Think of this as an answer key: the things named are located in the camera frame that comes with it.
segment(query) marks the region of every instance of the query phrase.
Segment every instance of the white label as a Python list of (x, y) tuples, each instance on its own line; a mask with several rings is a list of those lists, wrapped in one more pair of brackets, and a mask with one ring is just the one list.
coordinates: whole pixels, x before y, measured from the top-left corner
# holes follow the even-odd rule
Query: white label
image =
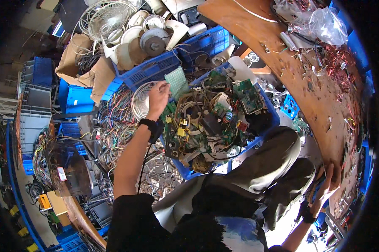
[(63, 167), (58, 167), (58, 173), (59, 173), (59, 178), (61, 179), (61, 181), (67, 180), (65, 170), (63, 169)]

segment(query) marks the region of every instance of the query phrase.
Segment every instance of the hand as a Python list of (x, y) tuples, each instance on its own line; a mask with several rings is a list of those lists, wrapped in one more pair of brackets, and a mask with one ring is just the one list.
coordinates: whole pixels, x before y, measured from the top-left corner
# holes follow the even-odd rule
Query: hand
[(341, 167), (332, 159), (326, 169), (326, 178), (316, 194), (311, 212), (317, 218), (324, 203), (341, 187)]
[(163, 113), (168, 102), (168, 95), (170, 94), (170, 84), (166, 81), (157, 82), (149, 92), (149, 113), (146, 119), (157, 121)]

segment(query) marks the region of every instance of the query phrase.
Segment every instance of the electric fan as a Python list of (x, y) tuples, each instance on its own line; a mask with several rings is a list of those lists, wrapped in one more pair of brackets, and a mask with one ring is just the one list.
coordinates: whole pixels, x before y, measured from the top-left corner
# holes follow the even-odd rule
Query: electric fan
[(151, 81), (140, 86), (132, 97), (132, 112), (136, 119), (140, 120), (147, 116), (149, 112), (149, 91), (157, 84)]

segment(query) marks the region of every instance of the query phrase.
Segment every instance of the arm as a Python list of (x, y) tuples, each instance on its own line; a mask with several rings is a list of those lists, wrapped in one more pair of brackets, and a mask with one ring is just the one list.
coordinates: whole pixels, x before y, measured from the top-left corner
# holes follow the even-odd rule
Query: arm
[[(170, 84), (159, 81), (149, 92), (149, 113), (146, 119), (157, 121), (167, 105)], [(150, 130), (140, 125), (135, 135), (118, 159), (114, 171), (114, 198), (121, 195), (136, 194), (136, 181), (140, 174), (146, 148), (150, 138)]]
[[(326, 179), (318, 190), (313, 206), (310, 209), (314, 218), (318, 217), (324, 203), (341, 186), (341, 168), (338, 165), (335, 165), (333, 161), (331, 162), (332, 163), (327, 167)], [(310, 227), (311, 224), (302, 221), (282, 243), (282, 248), (292, 252), (296, 251), (302, 243), (304, 236), (310, 230)]]

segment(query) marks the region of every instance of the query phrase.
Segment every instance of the black shirt sleeve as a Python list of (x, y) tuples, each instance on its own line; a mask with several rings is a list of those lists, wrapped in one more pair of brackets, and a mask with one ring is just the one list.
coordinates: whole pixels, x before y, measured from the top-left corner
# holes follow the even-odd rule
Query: black shirt sleeve
[(149, 194), (122, 195), (113, 204), (107, 251), (150, 251), (162, 245), (170, 233), (152, 210)]

